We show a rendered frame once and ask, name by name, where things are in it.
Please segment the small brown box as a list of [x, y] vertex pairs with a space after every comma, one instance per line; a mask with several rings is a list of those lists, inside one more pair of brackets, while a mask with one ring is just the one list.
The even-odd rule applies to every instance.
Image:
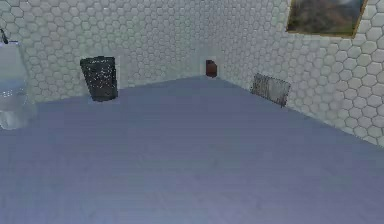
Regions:
[[206, 61], [206, 75], [211, 78], [217, 76], [217, 65], [213, 60]]

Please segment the black mesh waste bin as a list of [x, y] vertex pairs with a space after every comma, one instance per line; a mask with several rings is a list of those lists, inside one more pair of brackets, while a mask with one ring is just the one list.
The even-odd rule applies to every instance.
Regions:
[[104, 102], [118, 97], [115, 58], [83, 58], [80, 67], [93, 101]]

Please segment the gold framed landscape picture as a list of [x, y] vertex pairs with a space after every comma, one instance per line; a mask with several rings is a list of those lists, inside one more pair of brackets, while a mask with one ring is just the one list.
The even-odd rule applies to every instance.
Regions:
[[291, 0], [286, 31], [354, 38], [368, 0]]

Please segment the white toilet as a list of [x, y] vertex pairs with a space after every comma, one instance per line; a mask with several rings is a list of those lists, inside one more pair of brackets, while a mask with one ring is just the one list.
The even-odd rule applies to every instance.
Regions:
[[0, 42], [0, 127], [19, 129], [34, 115], [34, 106], [27, 91], [28, 72], [20, 43]]

